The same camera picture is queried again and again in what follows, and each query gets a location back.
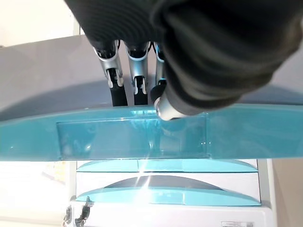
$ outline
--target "label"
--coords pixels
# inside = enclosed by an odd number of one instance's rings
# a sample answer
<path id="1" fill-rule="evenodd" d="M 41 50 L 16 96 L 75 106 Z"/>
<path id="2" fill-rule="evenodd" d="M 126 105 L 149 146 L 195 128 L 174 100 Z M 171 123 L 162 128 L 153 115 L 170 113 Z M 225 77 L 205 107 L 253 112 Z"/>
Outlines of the label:
<path id="1" fill-rule="evenodd" d="M 253 222 L 243 222 L 243 221 L 222 221 L 221 227 L 254 227 Z"/>

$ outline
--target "white wall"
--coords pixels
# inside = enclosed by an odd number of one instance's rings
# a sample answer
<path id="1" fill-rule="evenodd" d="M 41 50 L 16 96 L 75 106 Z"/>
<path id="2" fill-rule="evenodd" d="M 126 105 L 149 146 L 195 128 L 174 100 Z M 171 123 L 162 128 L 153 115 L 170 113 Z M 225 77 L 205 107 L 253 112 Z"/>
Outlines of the white wall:
<path id="1" fill-rule="evenodd" d="M 63 0 L 0 0 L 0 45 L 71 36 L 74 22 Z"/>

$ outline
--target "grey surface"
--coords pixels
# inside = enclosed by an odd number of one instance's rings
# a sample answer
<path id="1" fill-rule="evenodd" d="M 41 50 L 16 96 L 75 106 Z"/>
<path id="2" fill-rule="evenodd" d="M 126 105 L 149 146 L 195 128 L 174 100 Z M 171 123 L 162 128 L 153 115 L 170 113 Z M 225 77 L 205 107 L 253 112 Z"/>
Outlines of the grey surface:
<path id="1" fill-rule="evenodd" d="M 207 190 L 222 190 L 221 188 L 198 181 L 195 179 L 181 176 L 150 175 L 139 176 L 115 182 L 105 188 L 125 188 L 125 187 L 177 187 L 177 188 L 195 188 Z"/>
<path id="2" fill-rule="evenodd" d="M 123 42 L 119 50 L 129 105 L 134 105 Z M 156 57 L 148 57 L 149 90 Z M 0 121 L 83 108 L 111 106 L 102 67 L 83 35 L 0 48 Z M 303 104 L 303 49 L 276 72 L 272 82 L 242 103 Z"/>

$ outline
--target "drawer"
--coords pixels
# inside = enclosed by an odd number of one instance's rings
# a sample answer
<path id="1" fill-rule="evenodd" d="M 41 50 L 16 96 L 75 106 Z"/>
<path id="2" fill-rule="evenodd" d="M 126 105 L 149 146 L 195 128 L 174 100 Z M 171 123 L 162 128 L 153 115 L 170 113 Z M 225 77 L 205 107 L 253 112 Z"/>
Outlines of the drawer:
<path id="1" fill-rule="evenodd" d="M 191 178 L 236 192 L 260 202 L 258 173 L 85 173 L 77 172 L 76 195 L 134 177 L 163 175 Z"/>
<path id="2" fill-rule="evenodd" d="M 255 159 L 118 159 L 77 162 L 77 172 L 252 173 L 257 171 Z"/>

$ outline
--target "turquoise panel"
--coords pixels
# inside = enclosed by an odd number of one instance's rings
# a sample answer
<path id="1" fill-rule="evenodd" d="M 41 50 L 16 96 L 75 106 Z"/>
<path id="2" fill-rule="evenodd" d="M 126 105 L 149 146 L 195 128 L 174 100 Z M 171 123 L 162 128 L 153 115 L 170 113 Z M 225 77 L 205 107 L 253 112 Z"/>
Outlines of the turquoise panel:
<path id="1" fill-rule="evenodd" d="M 170 122 L 152 107 L 114 107 L 0 123 L 3 161 L 276 157 L 303 157 L 302 106 L 234 105 Z"/>
<path id="2" fill-rule="evenodd" d="M 224 190 L 149 187 L 103 188 L 83 193 L 76 201 L 104 203 L 153 203 L 189 206 L 258 206 L 254 198 Z"/>
<path id="3" fill-rule="evenodd" d="M 219 159 L 116 159 L 91 161 L 77 169 L 77 172 L 251 173 L 257 171 L 255 167 L 245 162 Z"/>
<path id="4" fill-rule="evenodd" d="M 135 159 L 117 159 L 91 161 L 81 165 L 77 172 L 137 172 L 138 162 Z"/>
<path id="5" fill-rule="evenodd" d="M 210 113 L 211 158 L 303 157 L 303 107 L 235 105 Z"/>

